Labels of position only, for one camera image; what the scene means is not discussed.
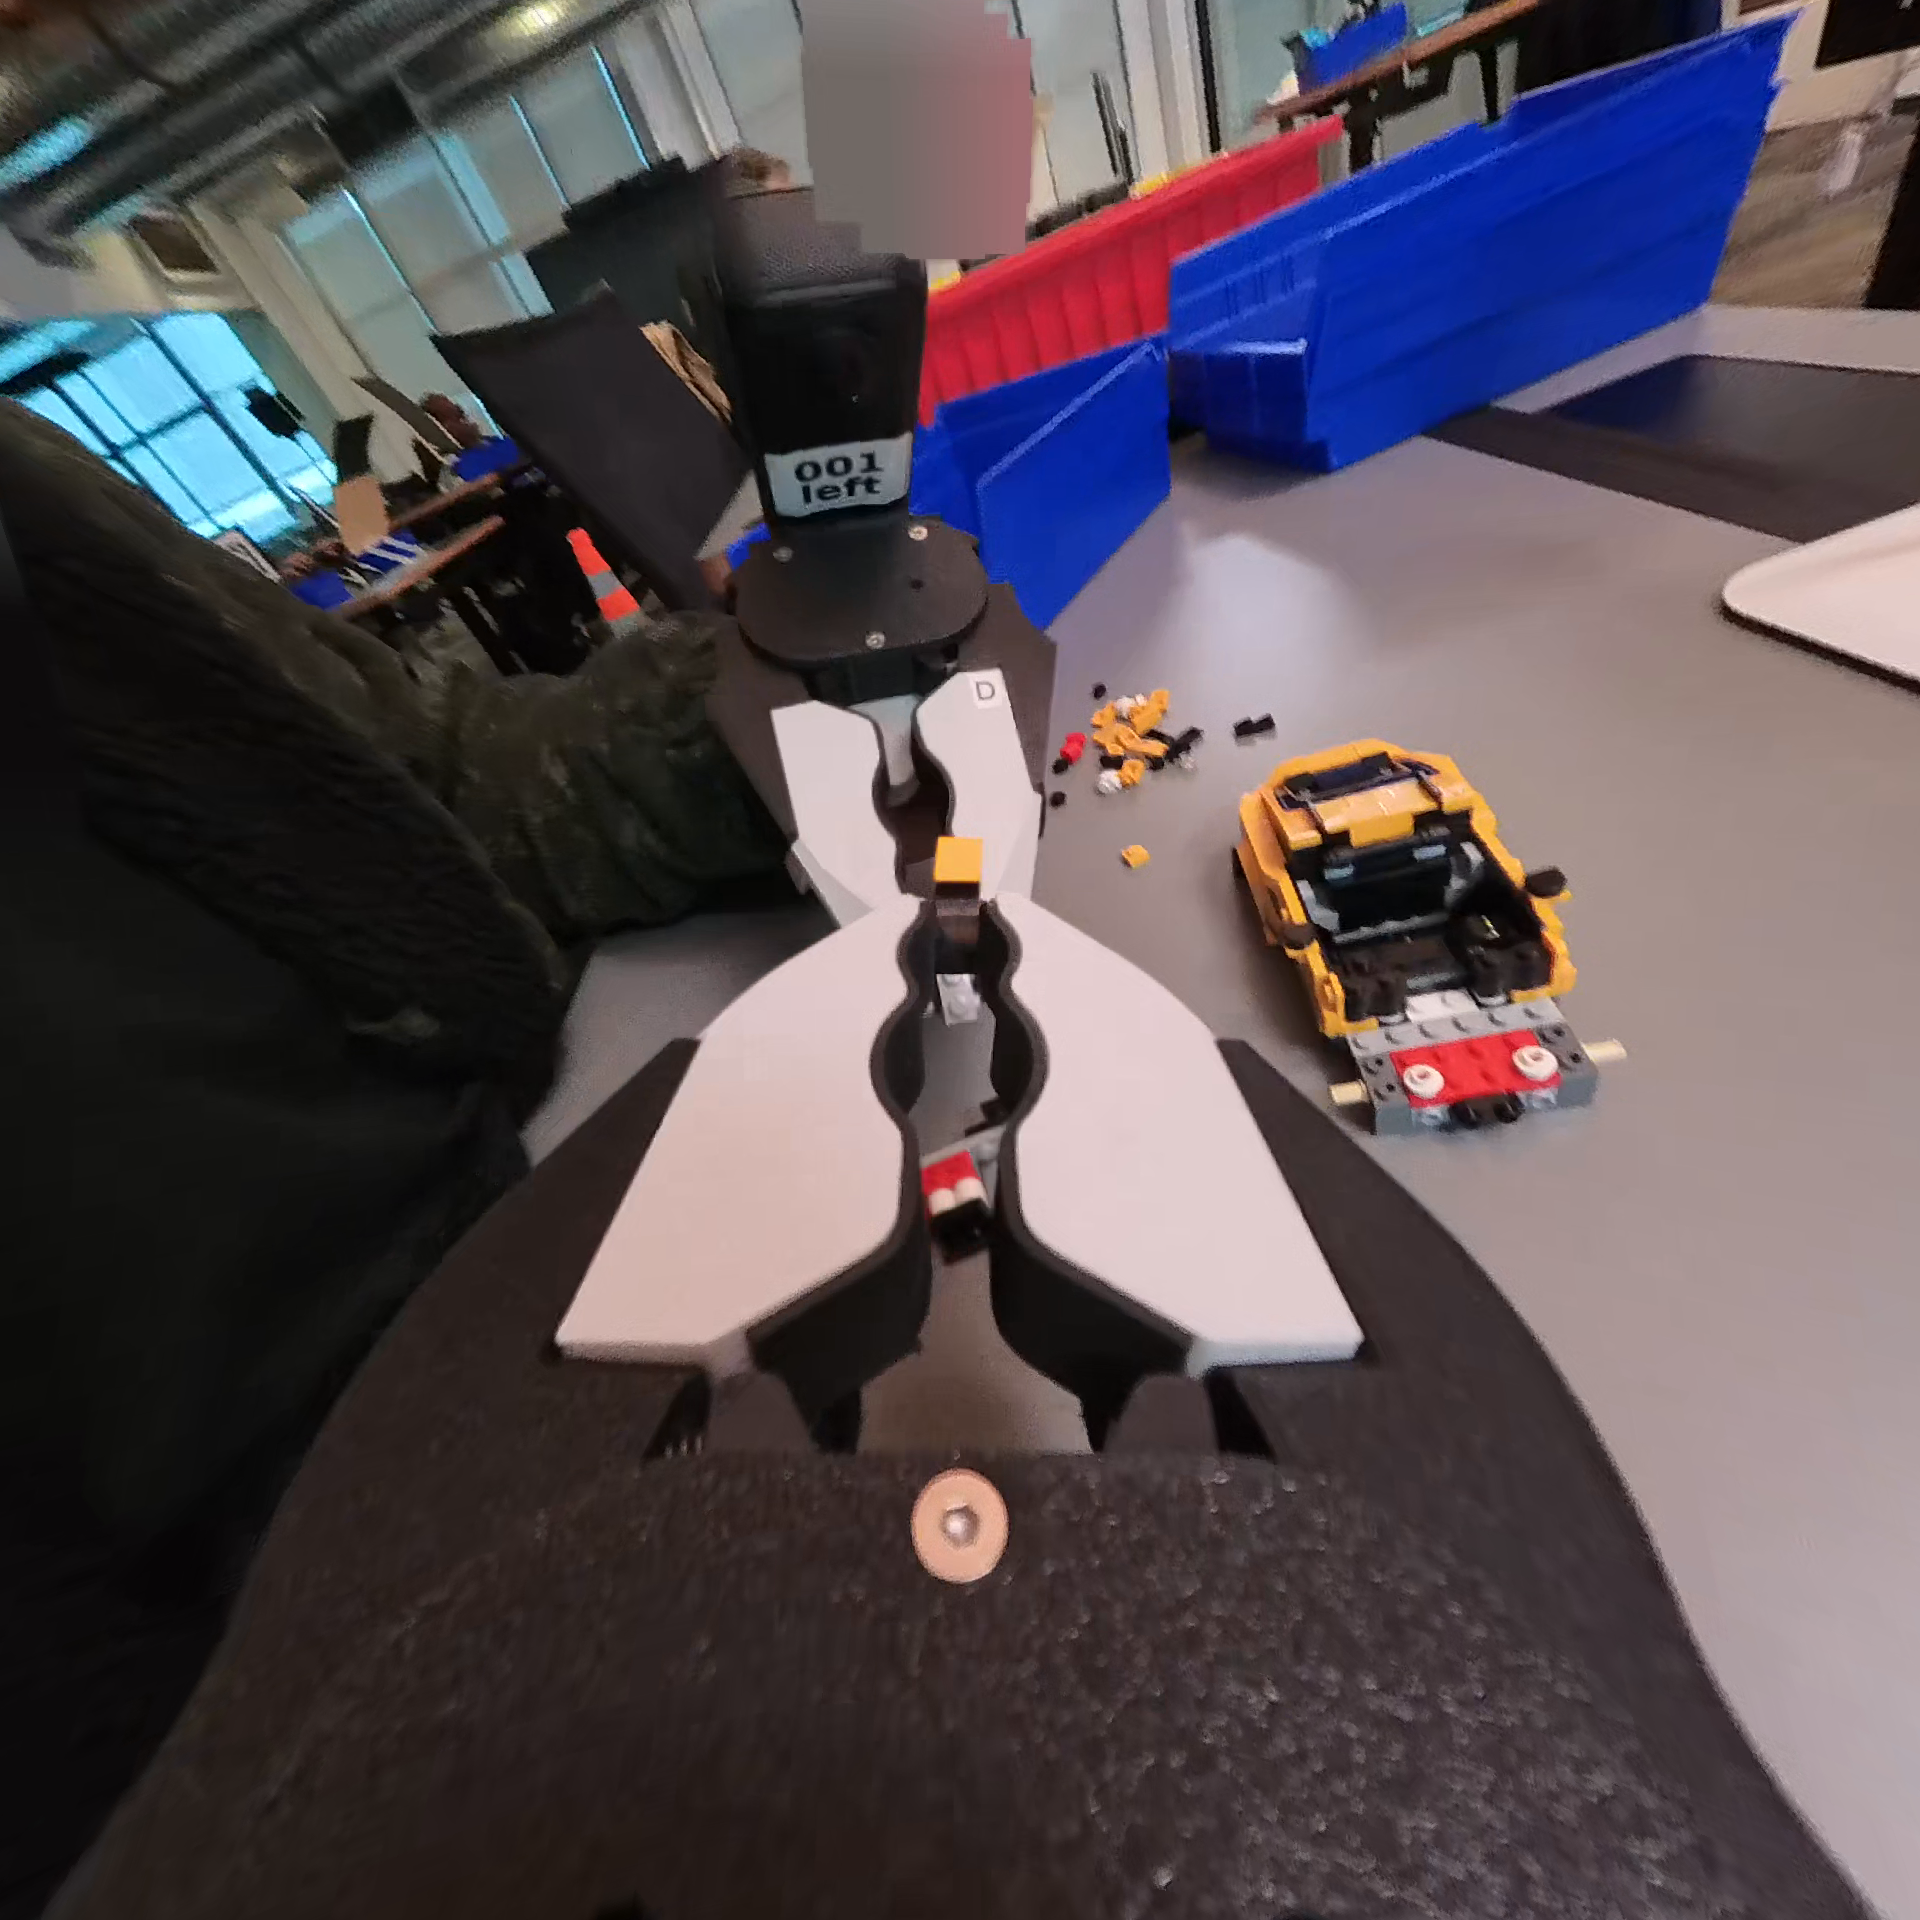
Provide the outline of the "red grey lego subassembly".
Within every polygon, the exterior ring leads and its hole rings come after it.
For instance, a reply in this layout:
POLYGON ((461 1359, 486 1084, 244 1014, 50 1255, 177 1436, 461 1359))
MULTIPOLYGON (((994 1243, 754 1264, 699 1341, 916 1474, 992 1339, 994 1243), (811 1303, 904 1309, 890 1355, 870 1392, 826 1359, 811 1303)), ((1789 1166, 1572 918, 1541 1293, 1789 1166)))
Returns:
POLYGON ((925 1082, 912 1125, 924 1219, 945 1264, 984 1252, 992 1235, 1004 1101, 992 1090, 996 1032, 976 967, 978 934, 978 885, 936 879, 925 912, 925 1082))

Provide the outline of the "orange black lego piece pile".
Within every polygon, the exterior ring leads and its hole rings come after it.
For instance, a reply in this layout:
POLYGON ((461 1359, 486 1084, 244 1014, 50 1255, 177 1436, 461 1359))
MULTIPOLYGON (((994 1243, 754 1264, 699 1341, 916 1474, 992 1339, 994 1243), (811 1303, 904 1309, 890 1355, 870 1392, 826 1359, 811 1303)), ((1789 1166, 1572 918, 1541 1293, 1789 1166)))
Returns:
POLYGON ((1082 728, 1059 740, 1046 767, 1053 786, 1083 776, 1101 797, 1131 792, 1160 772, 1193 767, 1206 734, 1184 724, 1170 687, 1106 693, 1094 687, 1101 703, 1082 728))

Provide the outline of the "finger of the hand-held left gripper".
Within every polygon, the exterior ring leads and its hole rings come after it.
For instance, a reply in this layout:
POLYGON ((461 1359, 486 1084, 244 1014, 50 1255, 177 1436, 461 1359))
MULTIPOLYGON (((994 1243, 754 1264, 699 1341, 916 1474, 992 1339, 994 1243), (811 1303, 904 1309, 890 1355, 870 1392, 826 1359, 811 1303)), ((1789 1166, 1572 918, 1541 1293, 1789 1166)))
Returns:
POLYGON ((773 710, 773 731, 790 811, 786 868, 797 886, 835 925, 920 901, 888 821, 888 759, 875 722, 864 710, 788 703, 773 710))
POLYGON ((981 893, 1030 896, 1043 791, 1024 756, 1005 677, 950 677, 920 703, 915 739, 946 789, 945 837, 981 844, 981 893))

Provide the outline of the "brown background table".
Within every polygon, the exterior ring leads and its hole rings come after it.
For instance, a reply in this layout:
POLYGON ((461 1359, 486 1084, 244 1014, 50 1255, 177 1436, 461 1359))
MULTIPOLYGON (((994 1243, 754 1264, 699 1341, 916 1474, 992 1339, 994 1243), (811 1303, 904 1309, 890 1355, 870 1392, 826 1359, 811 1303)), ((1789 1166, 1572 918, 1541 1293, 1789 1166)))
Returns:
POLYGON ((1265 128, 1293 128, 1334 116, 1347 138, 1349 176, 1358 176, 1379 163, 1382 124, 1442 100, 1453 62, 1473 56, 1478 71, 1478 118, 1494 126, 1506 108, 1502 47, 1521 40, 1541 8, 1541 2, 1468 4, 1446 24, 1382 45, 1347 75, 1259 103, 1252 118, 1265 128))

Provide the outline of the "red storage bin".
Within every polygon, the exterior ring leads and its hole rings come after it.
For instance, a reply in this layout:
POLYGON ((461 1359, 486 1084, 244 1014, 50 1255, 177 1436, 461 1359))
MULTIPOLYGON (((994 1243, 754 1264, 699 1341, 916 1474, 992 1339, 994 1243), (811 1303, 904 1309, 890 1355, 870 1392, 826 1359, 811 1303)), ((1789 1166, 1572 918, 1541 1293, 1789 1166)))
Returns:
POLYGON ((930 423, 946 402, 1161 334, 1173 266, 1306 200, 1337 133, 1334 116, 1320 116, 1217 156, 930 293, 920 419, 930 423))

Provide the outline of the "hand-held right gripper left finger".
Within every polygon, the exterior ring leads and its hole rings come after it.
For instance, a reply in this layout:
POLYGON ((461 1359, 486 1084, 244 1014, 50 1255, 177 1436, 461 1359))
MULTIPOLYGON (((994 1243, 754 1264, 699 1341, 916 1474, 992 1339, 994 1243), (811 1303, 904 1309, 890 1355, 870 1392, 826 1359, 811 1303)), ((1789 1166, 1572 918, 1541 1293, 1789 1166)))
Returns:
POLYGON ((928 936, 928 903, 901 896, 662 1052, 678 1082, 560 1318, 560 1355, 712 1386, 773 1375, 817 1427, 920 1347, 928 936))

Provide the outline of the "yellow lego car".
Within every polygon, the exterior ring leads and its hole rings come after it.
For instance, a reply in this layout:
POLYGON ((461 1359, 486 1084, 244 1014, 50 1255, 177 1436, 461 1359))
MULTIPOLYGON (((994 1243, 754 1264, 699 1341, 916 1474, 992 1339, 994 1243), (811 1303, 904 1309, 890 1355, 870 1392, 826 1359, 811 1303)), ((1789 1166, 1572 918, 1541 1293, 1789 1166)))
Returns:
POLYGON ((1459 763, 1365 735, 1281 760, 1237 807, 1237 863, 1374 1135, 1465 1135, 1588 1108, 1624 1059, 1569 1019, 1569 879, 1506 848, 1459 763))

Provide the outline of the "black office chair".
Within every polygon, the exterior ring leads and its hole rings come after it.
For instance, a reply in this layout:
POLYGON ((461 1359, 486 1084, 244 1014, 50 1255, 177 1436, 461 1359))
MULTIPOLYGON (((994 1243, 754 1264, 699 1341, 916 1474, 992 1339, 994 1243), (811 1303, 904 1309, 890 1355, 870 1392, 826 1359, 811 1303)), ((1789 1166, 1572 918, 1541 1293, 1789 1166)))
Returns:
POLYGON ((666 607, 715 610, 702 549, 753 464, 611 291, 432 344, 666 607))

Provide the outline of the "small blue bin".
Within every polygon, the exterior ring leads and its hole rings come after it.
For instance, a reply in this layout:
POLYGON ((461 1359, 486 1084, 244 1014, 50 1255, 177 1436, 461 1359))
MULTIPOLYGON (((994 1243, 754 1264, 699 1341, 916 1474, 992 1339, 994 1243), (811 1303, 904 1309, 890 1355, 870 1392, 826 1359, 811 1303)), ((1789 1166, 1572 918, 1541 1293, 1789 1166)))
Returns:
POLYGON ((1342 85, 1366 64, 1394 55, 1408 38, 1408 27, 1403 2, 1349 4, 1332 27, 1304 27, 1288 38, 1298 92, 1342 85))

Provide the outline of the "white book stand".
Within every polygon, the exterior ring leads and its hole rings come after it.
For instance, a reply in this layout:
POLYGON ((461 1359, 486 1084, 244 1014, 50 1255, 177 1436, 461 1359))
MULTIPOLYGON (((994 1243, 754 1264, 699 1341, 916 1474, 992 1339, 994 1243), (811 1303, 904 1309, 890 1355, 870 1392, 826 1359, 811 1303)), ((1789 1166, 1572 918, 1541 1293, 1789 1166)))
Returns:
POLYGON ((1718 606, 1746 629, 1918 687, 1918 507, 1756 560, 1718 606))

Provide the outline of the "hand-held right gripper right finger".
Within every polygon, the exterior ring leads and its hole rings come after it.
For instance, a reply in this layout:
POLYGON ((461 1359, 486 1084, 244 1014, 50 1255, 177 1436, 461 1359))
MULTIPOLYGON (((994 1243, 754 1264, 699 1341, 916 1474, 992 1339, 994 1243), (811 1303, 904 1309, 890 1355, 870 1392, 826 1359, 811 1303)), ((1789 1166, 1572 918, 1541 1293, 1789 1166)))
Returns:
POLYGON ((1211 1027, 1024 896, 981 910, 1004 1107, 992 1314, 1100 1448, 1153 1378, 1349 1362, 1363 1327, 1211 1027))

